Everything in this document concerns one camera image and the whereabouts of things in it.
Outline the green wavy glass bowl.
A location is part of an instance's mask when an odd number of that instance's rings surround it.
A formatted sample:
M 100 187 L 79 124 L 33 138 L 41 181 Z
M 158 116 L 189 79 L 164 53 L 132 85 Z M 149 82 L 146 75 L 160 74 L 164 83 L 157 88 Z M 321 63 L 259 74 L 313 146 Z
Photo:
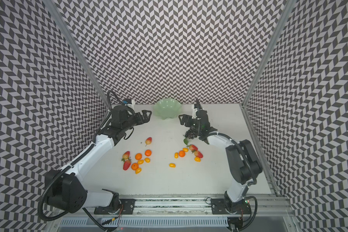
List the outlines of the green wavy glass bowl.
M 182 112 L 182 104 L 173 98 L 159 100 L 153 106 L 153 114 L 163 120 L 174 119 Z

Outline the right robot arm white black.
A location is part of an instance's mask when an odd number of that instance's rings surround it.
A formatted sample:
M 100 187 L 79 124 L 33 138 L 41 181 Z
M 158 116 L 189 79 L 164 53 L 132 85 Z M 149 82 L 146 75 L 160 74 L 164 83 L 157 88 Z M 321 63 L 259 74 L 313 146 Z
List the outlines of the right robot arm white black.
M 224 150 L 234 179 L 225 191 L 224 207 L 227 212 L 235 214 L 247 203 L 250 186 L 257 184 L 257 177 L 263 172 L 260 159 L 249 140 L 237 142 L 210 125 L 206 110 L 196 108 L 193 111 L 193 116 L 179 115 L 179 122 L 190 128 L 201 141 Z

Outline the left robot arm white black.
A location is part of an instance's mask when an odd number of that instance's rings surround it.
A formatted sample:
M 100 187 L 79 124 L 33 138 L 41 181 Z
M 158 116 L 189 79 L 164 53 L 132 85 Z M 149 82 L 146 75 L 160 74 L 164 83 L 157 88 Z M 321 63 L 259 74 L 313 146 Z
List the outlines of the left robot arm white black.
M 88 207 L 119 209 L 118 194 L 112 190 L 88 190 L 83 180 L 92 167 L 118 144 L 127 139 L 126 132 L 148 123 L 150 110 L 134 111 L 133 104 L 111 108 L 107 118 L 93 136 L 91 144 L 59 170 L 45 174 L 44 191 L 38 203 L 38 216 L 44 221 L 58 219 Z

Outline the dark grape bunch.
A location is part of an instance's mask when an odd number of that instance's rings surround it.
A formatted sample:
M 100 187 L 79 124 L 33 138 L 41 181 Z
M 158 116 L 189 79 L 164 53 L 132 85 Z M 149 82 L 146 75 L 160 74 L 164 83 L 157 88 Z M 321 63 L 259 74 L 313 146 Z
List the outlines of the dark grape bunch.
M 194 139 L 198 137 L 198 131 L 194 128 L 190 128 L 188 131 L 186 131 L 185 133 L 185 138 L 187 139 Z

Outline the strawberry red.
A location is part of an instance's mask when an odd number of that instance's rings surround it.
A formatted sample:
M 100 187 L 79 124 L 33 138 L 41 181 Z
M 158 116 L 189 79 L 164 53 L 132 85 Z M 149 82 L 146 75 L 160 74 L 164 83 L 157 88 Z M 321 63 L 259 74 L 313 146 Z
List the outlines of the strawberry red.
M 130 159 L 126 159 L 126 160 L 124 161 L 124 163 L 123 163 L 123 170 L 124 170 L 124 171 L 128 170 L 129 167 L 130 167 L 130 165 L 131 165 L 131 160 L 130 160 Z

